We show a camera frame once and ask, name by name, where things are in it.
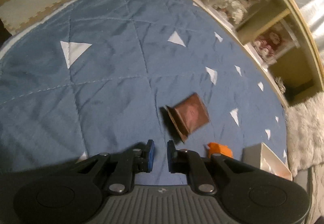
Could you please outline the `orange snack stick packet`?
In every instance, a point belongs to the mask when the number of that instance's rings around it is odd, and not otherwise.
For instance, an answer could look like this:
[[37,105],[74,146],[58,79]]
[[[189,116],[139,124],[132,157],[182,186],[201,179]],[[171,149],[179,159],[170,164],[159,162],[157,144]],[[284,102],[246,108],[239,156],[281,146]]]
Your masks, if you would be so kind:
[[210,142],[208,146],[208,158],[211,158],[213,154],[221,154],[227,157],[233,158],[233,152],[228,146],[224,146],[219,143]]

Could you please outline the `brown foil snack packet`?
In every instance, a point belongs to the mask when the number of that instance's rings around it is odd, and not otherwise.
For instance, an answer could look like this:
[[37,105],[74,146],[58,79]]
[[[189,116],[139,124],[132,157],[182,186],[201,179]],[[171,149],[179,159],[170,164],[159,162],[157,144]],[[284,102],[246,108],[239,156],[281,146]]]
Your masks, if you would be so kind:
[[210,122],[207,108],[197,93],[173,107],[166,106],[166,110],[182,142]]

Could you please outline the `white cardboard box tray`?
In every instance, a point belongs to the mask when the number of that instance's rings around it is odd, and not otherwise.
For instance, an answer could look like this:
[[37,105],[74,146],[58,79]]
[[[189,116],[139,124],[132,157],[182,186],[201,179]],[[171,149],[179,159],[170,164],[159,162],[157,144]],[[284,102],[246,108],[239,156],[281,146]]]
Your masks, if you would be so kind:
[[242,161],[286,180],[293,180],[289,168],[263,142],[243,149]]

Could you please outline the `blue quilt with triangles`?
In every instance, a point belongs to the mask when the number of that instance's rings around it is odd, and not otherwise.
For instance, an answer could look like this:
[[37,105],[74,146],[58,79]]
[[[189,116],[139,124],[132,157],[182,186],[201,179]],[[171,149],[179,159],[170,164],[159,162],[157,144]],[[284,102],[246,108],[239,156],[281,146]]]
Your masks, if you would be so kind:
[[243,49],[191,0],[73,0],[1,50],[1,173],[117,153],[155,142],[137,184],[171,174],[177,132],[166,106],[197,93],[210,121],[179,148],[265,143],[286,155],[283,107]]

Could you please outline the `fluffy white cushion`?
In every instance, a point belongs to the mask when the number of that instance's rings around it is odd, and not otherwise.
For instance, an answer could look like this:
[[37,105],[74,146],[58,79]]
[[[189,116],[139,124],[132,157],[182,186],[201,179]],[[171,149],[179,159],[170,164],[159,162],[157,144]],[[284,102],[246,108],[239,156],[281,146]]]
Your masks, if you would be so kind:
[[286,109],[287,159],[295,177],[323,163],[323,93]]

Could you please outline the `small trinket on shelf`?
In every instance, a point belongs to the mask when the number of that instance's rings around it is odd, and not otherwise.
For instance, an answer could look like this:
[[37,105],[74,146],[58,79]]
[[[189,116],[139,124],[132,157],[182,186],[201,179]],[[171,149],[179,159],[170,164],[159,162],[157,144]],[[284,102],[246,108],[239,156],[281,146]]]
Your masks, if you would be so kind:
[[275,83],[276,83],[276,85],[278,86],[279,91],[280,91],[282,94],[285,94],[285,92],[286,92],[286,87],[285,87],[285,85],[284,85],[284,83],[283,83],[282,78],[281,78],[281,77],[275,77],[274,79],[275,79]]

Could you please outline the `clear display case red doll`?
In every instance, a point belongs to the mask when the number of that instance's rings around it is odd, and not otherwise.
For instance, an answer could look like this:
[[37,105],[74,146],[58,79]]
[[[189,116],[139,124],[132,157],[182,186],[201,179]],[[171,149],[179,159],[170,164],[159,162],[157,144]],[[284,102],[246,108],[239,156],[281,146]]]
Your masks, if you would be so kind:
[[282,19],[258,35],[252,46],[264,64],[269,66],[292,48],[299,48],[300,44],[291,26]]

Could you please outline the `wooden headboard shelf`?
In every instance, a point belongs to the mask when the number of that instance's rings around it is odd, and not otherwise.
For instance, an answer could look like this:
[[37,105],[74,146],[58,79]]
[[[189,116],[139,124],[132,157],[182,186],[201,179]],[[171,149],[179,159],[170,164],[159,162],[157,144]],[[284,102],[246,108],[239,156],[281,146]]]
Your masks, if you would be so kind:
[[[294,0],[270,0],[255,13],[242,27],[235,30],[220,14],[207,5],[205,0],[193,0],[212,16],[258,65],[262,74],[270,82],[272,89],[285,108],[301,103],[316,93],[323,91],[323,65],[311,32]],[[292,48],[281,56],[274,65],[265,65],[252,41],[280,20],[292,23],[300,48]],[[282,94],[275,83],[281,77],[286,87]]]

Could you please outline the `foam puzzle floor mat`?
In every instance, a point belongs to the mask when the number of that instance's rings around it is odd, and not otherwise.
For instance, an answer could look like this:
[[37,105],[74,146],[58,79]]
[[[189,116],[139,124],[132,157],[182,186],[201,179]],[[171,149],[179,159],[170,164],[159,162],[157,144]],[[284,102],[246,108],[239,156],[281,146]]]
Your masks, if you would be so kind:
[[11,35],[41,21],[70,0],[1,0],[1,21]]

